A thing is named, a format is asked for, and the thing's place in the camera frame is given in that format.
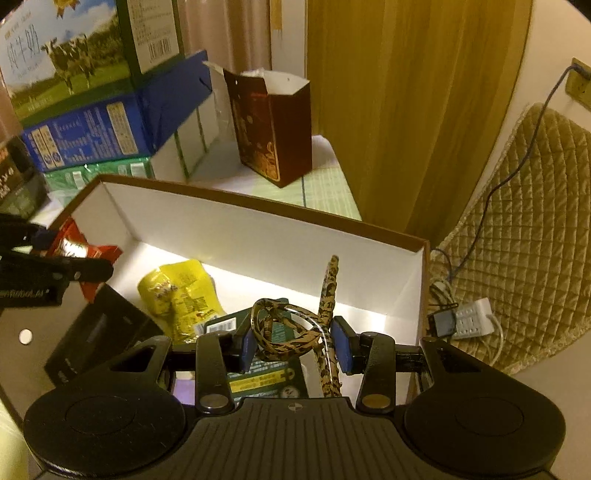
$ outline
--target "cow picture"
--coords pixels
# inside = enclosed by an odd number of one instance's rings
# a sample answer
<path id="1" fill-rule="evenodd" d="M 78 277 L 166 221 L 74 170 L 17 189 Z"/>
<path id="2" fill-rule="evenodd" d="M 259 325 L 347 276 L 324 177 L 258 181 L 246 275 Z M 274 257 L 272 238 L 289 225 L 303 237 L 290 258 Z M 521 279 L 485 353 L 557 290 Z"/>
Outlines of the cow picture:
<path id="1" fill-rule="evenodd" d="M 57 38 L 46 42 L 41 49 L 49 55 L 56 73 L 62 78 L 70 95 L 74 93 L 72 88 L 72 76 L 82 71 L 86 77 L 86 88 L 90 88 L 90 76 L 95 74 L 92 57 L 88 51 L 88 39 L 86 35 L 76 37 L 61 45 L 56 45 Z"/>
<path id="2" fill-rule="evenodd" d="M 129 77 L 115 0 L 25 0 L 15 13 L 0 24 L 0 69 L 19 119 Z"/>

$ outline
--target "ribbed black surface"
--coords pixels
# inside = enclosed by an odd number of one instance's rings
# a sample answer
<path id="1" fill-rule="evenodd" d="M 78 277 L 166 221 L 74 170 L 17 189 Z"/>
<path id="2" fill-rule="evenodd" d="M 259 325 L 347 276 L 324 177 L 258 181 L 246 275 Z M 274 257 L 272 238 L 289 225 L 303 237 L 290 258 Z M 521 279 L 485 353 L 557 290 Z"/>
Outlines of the ribbed black surface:
<path id="1" fill-rule="evenodd" d="M 46 474 L 42 478 L 57 477 Z M 416 457 L 389 420 L 356 414 L 345 398 L 247 398 L 233 414 L 199 421 L 176 453 L 126 478 L 457 479 Z M 546 479 L 551 477 L 532 478 Z"/>

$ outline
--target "yellow snack bag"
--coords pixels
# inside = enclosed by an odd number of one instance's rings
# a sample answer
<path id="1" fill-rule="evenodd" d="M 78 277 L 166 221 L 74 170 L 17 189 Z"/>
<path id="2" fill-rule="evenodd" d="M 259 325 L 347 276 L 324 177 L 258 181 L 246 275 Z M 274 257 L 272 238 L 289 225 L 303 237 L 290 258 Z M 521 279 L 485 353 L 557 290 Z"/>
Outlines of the yellow snack bag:
<path id="1" fill-rule="evenodd" d="M 138 291 L 152 314 L 173 314 L 174 343 L 194 342 L 195 325 L 225 315 L 212 279 L 198 260 L 162 265 L 140 280 Z"/>

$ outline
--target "red snack wrapper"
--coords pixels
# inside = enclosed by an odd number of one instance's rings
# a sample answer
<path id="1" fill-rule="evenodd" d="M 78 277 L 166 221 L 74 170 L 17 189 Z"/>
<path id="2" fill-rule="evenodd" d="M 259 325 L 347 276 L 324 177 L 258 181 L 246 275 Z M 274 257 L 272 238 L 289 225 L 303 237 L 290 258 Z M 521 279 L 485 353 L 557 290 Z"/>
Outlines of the red snack wrapper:
<path id="1" fill-rule="evenodd" d="M 73 218 L 68 218 L 61 226 L 55 240 L 49 247 L 47 255 L 78 258 L 106 258 L 115 263 L 115 260 L 123 252 L 115 245 L 89 245 L 86 237 L 80 232 Z M 80 282 L 80 288 L 84 298 L 92 303 L 95 300 L 96 290 L 100 284 Z"/>

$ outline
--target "quilted chair cover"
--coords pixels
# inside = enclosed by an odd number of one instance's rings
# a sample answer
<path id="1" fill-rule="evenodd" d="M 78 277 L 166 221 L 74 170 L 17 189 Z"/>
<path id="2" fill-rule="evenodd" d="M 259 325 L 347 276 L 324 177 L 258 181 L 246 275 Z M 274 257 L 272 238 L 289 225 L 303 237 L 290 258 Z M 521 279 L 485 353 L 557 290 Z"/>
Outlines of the quilted chair cover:
<path id="1" fill-rule="evenodd" d="M 541 104 L 524 114 L 480 198 L 439 245 L 458 265 L 474 238 L 491 188 L 516 169 Z M 476 248 L 453 282 L 458 302 L 488 297 L 505 332 L 495 367 L 509 374 L 555 355 L 591 327 L 591 134 L 546 110 L 530 159 L 496 192 Z M 431 278 L 445 277 L 442 254 L 431 253 Z M 484 343 L 490 347 L 487 353 Z M 484 361 L 496 333 L 453 341 Z"/>

